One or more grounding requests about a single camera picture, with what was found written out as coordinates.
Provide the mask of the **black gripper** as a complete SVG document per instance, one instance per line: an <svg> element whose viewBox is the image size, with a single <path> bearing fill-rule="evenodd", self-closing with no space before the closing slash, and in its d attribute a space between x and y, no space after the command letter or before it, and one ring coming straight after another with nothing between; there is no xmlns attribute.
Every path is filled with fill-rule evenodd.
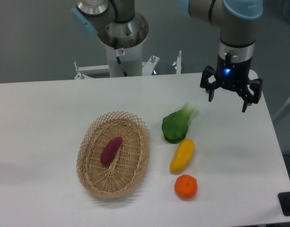
<svg viewBox="0 0 290 227"><path fill-rule="evenodd" d="M208 94L208 101L214 98L214 91L220 87L233 92L240 92L244 101L242 112L248 106L258 104L263 88L262 79L249 79L252 58L243 62L226 64L225 60L218 56L217 69L210 65L206 66L202 72L200 87L204 88Z"/></svg>

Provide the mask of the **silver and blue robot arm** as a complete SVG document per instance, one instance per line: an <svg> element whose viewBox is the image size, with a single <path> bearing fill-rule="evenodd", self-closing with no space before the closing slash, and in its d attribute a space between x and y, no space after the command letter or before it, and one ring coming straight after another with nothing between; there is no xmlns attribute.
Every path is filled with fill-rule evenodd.
<svg viewBox="0 0 290 227"><path fill-rule="evenodd" d="M249 69L256 41L256 21L262 15L260 0L179 0L178 8L190 17L218 26L220 44L216 69L207 66L200 87L212 101L223 88L243 99L243 110L257 104L261 79L250 79ZM97 35L111 48L111 57L121 77L134 76L124 60L125 50L142 43L148 34L145 21L132 0L79 0L71 9L75 22L89 35Z"/></svg>

